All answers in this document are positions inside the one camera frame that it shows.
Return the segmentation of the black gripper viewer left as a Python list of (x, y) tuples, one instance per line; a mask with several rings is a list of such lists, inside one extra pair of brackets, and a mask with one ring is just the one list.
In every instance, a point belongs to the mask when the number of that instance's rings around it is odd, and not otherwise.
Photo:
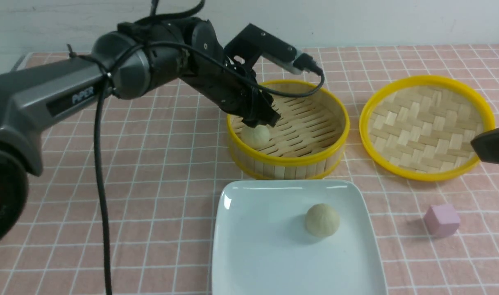
[(190, 56), (189, 70), (181, 78), (225, 113), (242, 117), (248, 127), (275, 127), (281, 119), (271, 95), (197, 54)]

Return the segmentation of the black robot arm viewer right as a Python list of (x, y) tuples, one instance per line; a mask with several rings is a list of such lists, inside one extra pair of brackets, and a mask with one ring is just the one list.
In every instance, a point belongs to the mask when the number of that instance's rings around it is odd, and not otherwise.
[(476, 135), (470, 145), (481, 162), (499, 165), (499, 127), (494, 114), (486, 102), (476, 101), (474, 106), (481, 115), (483, 132)]

